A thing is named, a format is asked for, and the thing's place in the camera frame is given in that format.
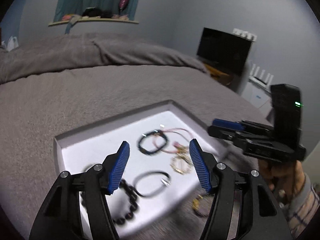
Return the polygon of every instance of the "blue ribbed pad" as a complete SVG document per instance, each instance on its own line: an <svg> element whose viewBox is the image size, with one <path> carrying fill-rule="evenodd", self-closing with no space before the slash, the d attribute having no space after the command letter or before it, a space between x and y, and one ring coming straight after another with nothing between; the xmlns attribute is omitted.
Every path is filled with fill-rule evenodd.
<svg viewBox="0 0 320 240"><path fill-rule="evenodd" d="M124 169L127 165L130 155L129 143L125 142L124 145L121 145L121 148L118 150L118 153L119 157L116 160L115 166L113 167L109 175L108 191L110 192L110 194L113 194L113 192L119 187Z"/></svg>
<svg viewBox="0 0 320 240"><path fill-rule="evenodd" d="M236 130L236 131L243 131L244 130L244 127L241 124L236 123L236 122L222 120L222 119L214 119L212 121L212 125L231 129L231 130Z"/></svg>
<svg viewBox="0 0 320 240"><path fill-rule="evenodd" d="M210 184L210 174L202 160L200 151L202 150L198 149L198 147L193 141L190 141L190 144L189 144L190 157L196 169L196 173L198 175L198 179L200 181L201 187L205 189L205 191L208 193L212 188Z"/></svg>

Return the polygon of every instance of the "black monitor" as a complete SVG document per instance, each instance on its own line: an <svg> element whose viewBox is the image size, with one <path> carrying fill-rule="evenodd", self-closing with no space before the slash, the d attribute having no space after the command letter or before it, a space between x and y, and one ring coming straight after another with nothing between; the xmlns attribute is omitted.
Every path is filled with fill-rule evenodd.
<svg viewBox="0 0 320 240"><path fill-rule="evenodd" d="M197 55L209 65L241 76L252 41L204 28Z"/></svg>

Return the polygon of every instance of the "window sill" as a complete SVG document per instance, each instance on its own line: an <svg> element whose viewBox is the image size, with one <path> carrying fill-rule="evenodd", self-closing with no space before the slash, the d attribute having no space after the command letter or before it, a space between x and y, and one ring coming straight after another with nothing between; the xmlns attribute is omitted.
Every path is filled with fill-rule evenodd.
<svg viewBox="0 0 320 240"><path fill-rule="evenodd" d="M54 22L49 23L48 27L61 25L61 24L68 24L69 21L61 21L61 22ZM123 22L123 23L134 23L138 24L138 21L130 21L130 20L119 20L119 19L110 19L110 18L86 18L86 19L79 19L78 22Z"/></svg>

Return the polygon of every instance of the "plaid sleeve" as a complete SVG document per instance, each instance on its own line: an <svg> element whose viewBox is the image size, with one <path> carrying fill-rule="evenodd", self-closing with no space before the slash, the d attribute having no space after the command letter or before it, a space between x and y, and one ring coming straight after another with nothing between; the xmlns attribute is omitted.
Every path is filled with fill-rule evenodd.
<svg viewBox="0 0 320 240"><path fill-rule="evenodd" d="M287 221L294 238L297 238L306 228L319 205L319 196L306 175L303 190L292 200L290 209L287 211Z"/></svg>

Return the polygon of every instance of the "gray blanket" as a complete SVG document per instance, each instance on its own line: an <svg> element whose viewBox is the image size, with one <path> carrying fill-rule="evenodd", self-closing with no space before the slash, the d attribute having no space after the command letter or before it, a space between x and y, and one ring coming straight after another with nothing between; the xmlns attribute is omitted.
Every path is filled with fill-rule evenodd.
<svg viewBox="0 0 320 240"><path fill-rule="evenodd" d="M199 71L205 71L200 62L150 42L86 34L0 54L0 204L25 238L56 179L52 146L60 133L167 99L207 124L213 118L266 122ZM236 149L230 151L226 161L237 168ZM242 168L256 165L243 161ZM132 238L198 239L205 220L191 212L191 199Z"/></svg>

